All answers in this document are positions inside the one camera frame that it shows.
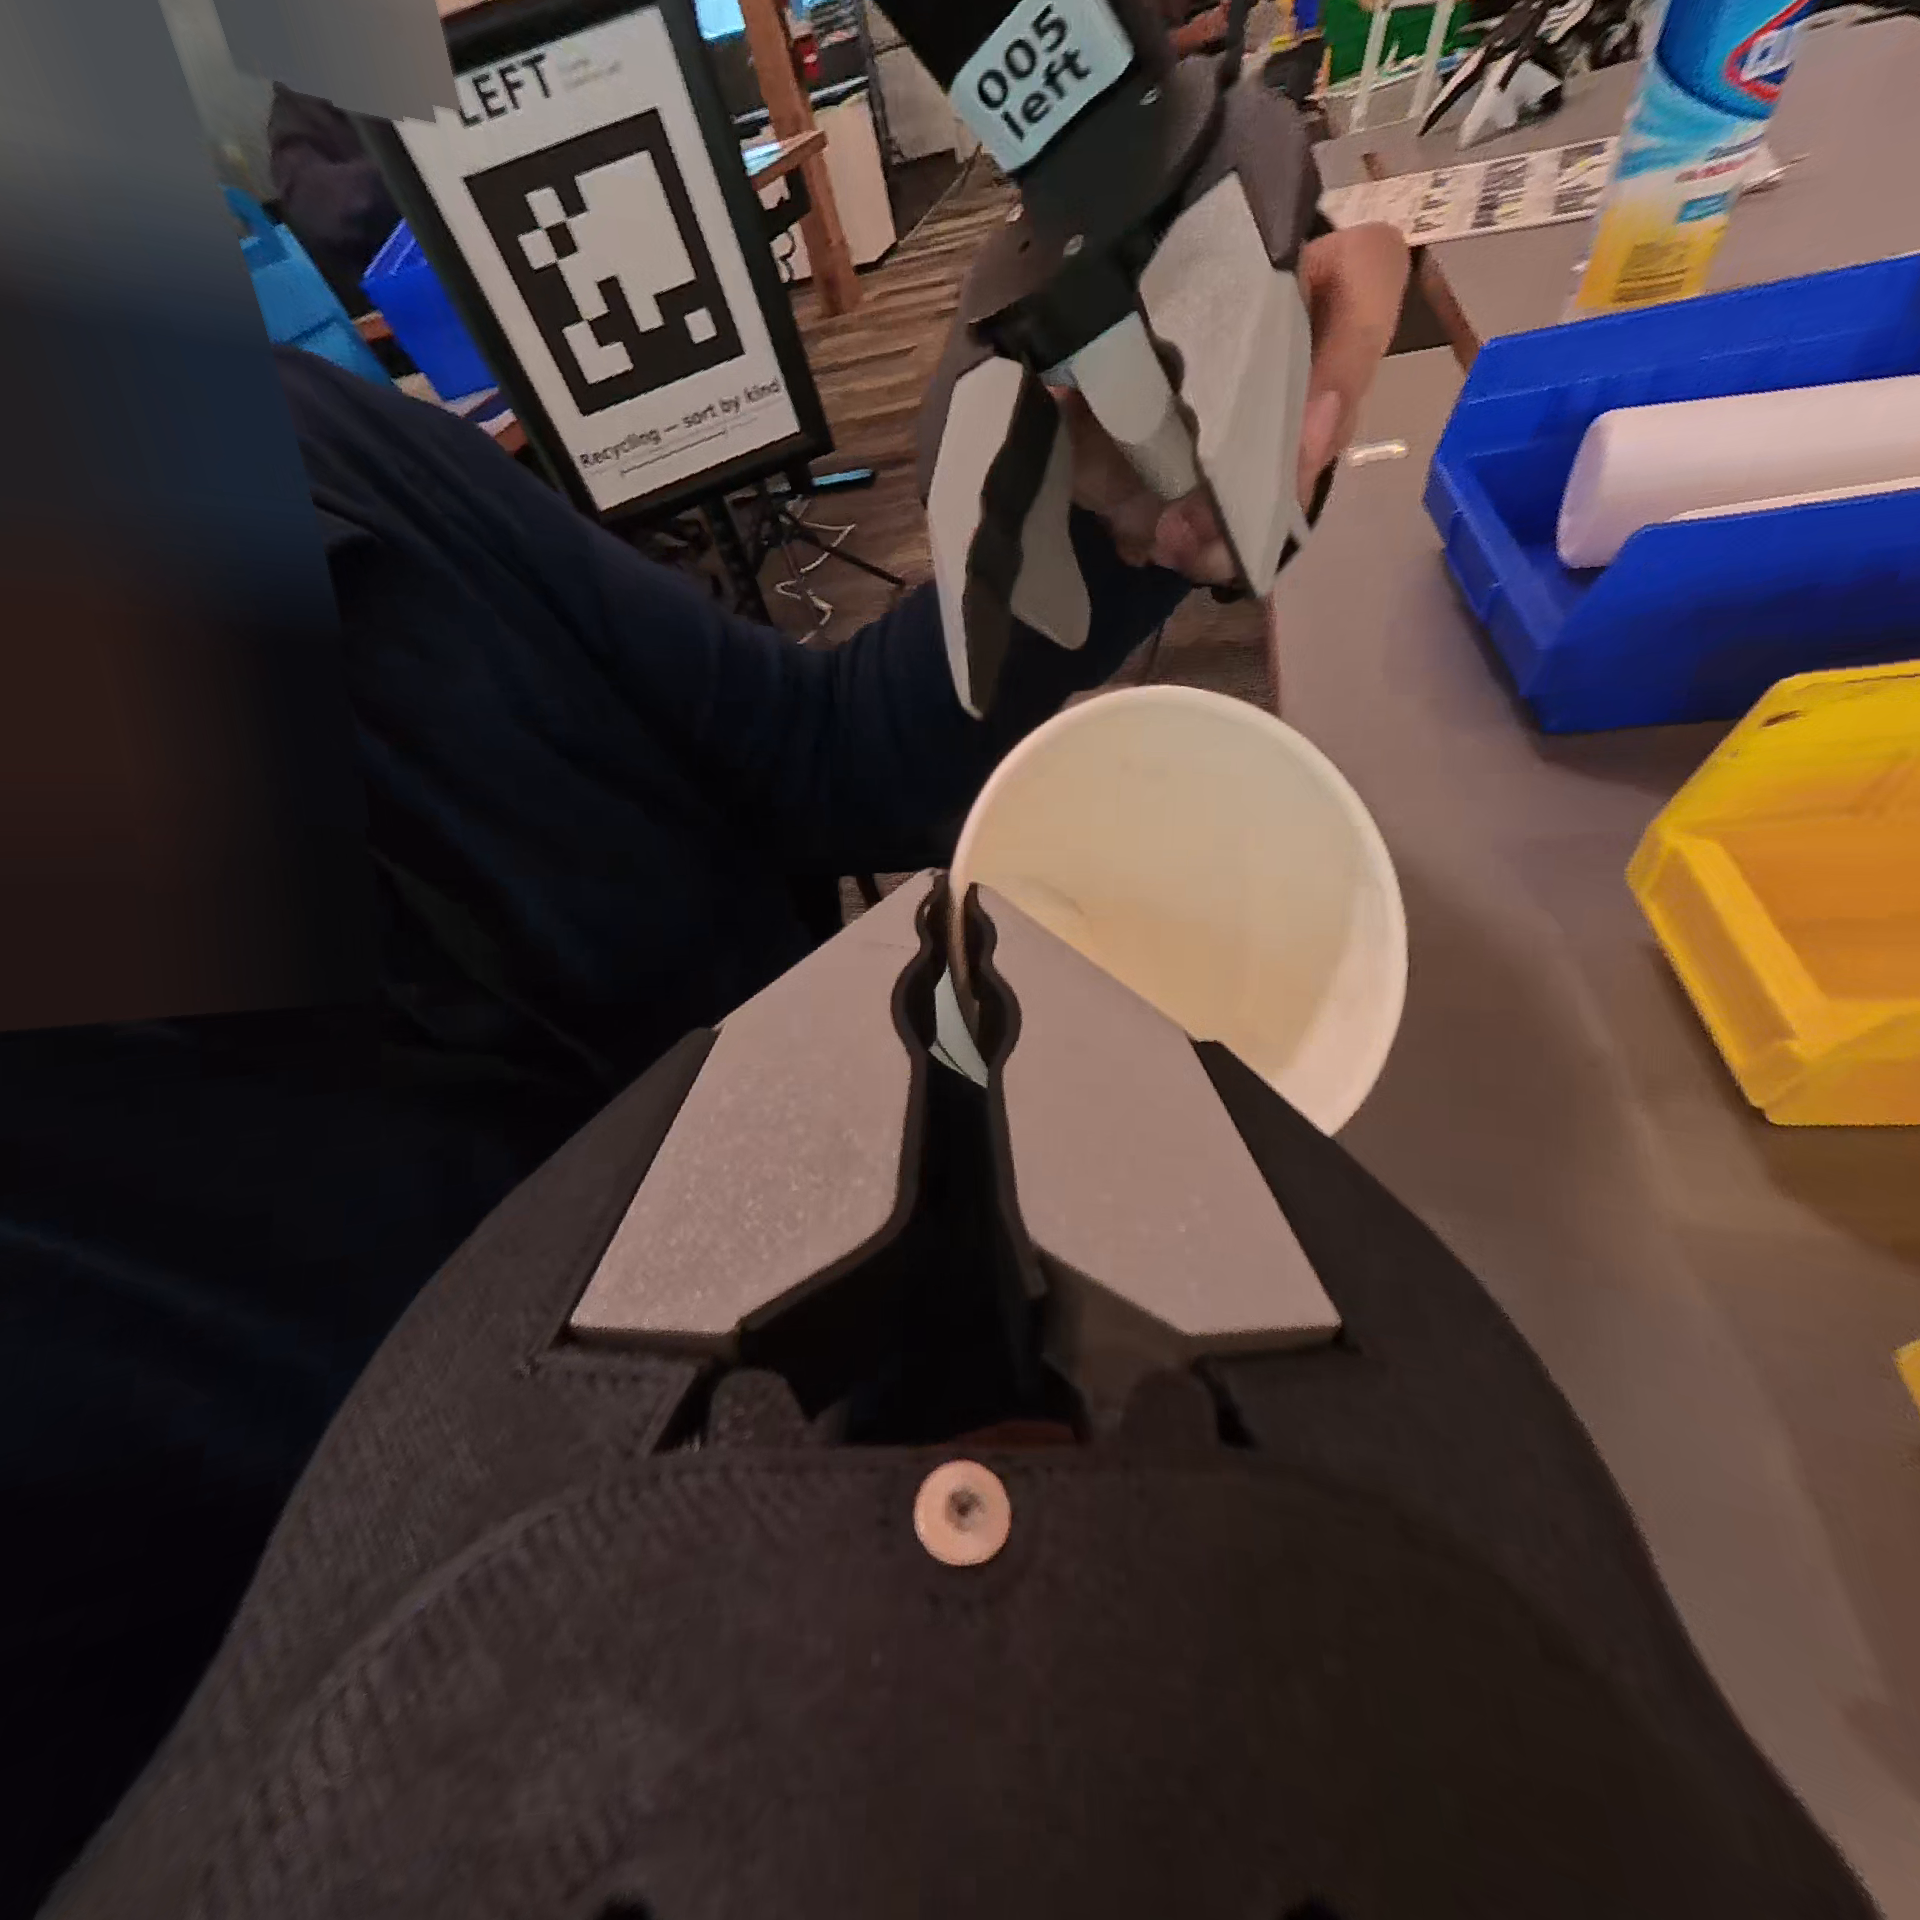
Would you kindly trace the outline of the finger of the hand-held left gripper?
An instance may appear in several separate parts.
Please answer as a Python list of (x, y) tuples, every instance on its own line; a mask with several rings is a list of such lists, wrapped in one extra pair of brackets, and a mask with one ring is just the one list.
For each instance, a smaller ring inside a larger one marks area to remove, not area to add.
[(1064, 652), (1089, 634), (1071, 545), (1071, 441), (1032, 371), (989, 355), (950, 384), (925, 519), (950, 684), (983, 721), (1022, 631)]
[(1237, 174), (1185, 207), (1137, 281), (1167, 368), (1167, 414), (1145, 446), (1164, 500), (1207, 495), (1239, 587), (1271, 595), (1307, 538), (1301, 449), (1312, 327), (1296, 271), (1268, 255)]

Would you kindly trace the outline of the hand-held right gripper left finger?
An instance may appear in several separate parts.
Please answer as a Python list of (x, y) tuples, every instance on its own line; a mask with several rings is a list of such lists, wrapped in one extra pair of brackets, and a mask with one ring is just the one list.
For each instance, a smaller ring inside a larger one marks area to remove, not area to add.
[(945, 905), (942, 873), (901, 883), (701, 1041), (572, 1346), (763, 1372), (805, 1412), (902, 1356), (965, 1164), (965, 1078), (931, 1049)]

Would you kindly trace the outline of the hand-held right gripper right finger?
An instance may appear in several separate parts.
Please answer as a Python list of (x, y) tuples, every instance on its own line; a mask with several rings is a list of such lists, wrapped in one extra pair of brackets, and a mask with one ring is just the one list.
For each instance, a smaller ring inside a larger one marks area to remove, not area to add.
[(968, 886), (959, 916), (1045, 1363), (1119, 1411), (1150, 1377), (1326, 1348), (1337, 1308), (1199, 1048), (1004, 895)]

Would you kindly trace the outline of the white paper cup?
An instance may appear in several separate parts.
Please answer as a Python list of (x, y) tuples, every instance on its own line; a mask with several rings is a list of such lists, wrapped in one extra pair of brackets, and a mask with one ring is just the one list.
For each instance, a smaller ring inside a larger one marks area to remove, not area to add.
[(1233, 698), (1140, 687), (1060, 712), (981, 790), (948, 887), (1020, 907), (1326, 1136), (1396, 1044), (1407, 919), (1376, 819)]

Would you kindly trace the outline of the white bottle black cap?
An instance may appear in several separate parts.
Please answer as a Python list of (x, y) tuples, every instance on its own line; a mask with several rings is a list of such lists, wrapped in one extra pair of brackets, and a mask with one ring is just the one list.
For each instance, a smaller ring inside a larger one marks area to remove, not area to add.
[(1601, 569), (1649, 527), (1916, 488), (1918, 376), (1622, 408), (1575, 450), (1555, 551)]

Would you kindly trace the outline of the blue plastic bin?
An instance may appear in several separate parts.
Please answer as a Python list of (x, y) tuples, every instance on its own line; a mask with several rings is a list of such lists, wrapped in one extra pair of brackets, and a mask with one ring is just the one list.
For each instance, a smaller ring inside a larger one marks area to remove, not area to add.
[(1423, 500), (1535, 726), (1736, 718), (1775, 681), (1916, 659), (1916, 490), (1649, 527), (1609, 568), (1571, 569), (1555, 551), (1599, 414), (1916, 371), (1913, 255), (1487, 343)]

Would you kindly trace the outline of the person's left forearm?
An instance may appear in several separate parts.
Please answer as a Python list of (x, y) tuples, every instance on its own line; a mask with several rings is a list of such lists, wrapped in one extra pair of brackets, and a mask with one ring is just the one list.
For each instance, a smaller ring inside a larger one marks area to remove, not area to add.
[(1092, 694), (1185, 600), (1071, 510), (1089, 635), (1028, 628), (983, 718), (961, 707), (939, 598), (910, 590), (835, 648), (724, 610), (589, 523), (486, 434), (329, 361), (272, 350), (341, 612), (344, 700), (375, 812), (449, 784), (449, 842), (558, 832), (641, 844), (613, 795), (679, 812), (704, 857), (779, 876), (943, 863), (981, 790), (1032, 729)]

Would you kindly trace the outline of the person's left hand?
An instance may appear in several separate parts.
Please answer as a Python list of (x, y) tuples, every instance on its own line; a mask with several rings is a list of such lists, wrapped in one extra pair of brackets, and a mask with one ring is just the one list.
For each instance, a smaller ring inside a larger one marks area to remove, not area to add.
[[(1348, 446), (1363, 399), (1393, 340), (1407, 289), (1407, 248), (1382, 225), (1328, 231), (1299, 259), (1312, 327), (1299, 496), (1312, 512)], [(1188, 587), (1229, 590), (1239, 575), (1199, 495), (1166, 504), (1135, 476), (1078, 394), (1052, 386), (1071, 446), (1071, 500), (1107, 531), (1129, 569), (1164, 569)]]

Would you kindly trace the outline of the printed label sheet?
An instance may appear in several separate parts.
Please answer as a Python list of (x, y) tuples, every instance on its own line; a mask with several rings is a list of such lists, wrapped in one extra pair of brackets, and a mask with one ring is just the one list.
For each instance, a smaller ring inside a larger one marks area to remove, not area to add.
[(1359, 180), (1324, 190), (1319, 209), (1332, 228), (1392, 228), (1409, 250), (1583, 225), (1609, 186), (1615, 148), (1615, 138), (1604, 138)]

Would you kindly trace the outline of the black white device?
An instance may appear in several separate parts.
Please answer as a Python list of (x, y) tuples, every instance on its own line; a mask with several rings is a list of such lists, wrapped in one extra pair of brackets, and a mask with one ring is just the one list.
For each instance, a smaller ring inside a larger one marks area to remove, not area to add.
[(1558, 112), (1573, 80), (1638, 63), (1646, 23), (1662, 12), (1643, 3), (1508, 6), (1439, 88), (1417, 135), (1463, 110), (1455, 144), (1465, 152)]

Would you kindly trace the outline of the wipes canister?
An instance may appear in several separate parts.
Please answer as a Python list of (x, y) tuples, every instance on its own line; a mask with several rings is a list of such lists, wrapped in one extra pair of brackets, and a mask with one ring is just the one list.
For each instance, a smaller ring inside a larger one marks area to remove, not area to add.
[(1699, 298), (1815, 3), (1668, 3), (1567, 303), (1590, 321)]

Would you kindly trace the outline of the blue storage bin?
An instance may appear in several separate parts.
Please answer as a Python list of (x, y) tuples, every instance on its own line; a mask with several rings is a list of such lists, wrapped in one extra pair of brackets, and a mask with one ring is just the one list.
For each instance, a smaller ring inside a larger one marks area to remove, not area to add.
[(404, 219), (396, 223), (359, 281), (398, 350), (440, 400), (496, 391), (486, 358)]
[(377, 386), (390, 386), (388, 374), (293, 231), (235, 186), (223, 186), (223, 201), (237, 225), (237, 242), (270, 340), (308, 352)]

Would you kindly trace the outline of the marker sign board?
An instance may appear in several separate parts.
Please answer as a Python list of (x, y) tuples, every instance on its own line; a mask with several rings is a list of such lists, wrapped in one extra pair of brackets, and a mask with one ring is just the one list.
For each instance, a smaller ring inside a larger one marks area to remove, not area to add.
[(564, 496), (600, 523), (832, 454), (692, 6), (480, 6), (452, 105), (359, 119)]

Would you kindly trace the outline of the wooden post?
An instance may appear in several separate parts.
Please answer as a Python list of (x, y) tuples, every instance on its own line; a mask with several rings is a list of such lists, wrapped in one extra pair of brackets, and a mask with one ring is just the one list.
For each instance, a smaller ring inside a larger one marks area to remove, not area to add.
[(832, 187), (828, 139), (813, 119), (795, 65), (789, 12), (779, 3), (740, 3), (737, 7), (774, 139), (785, 158), (799, 163), (807, 187), (799, 231), (819, 306), (828, 319), (843, 319), (860, 306), (857, 271)]

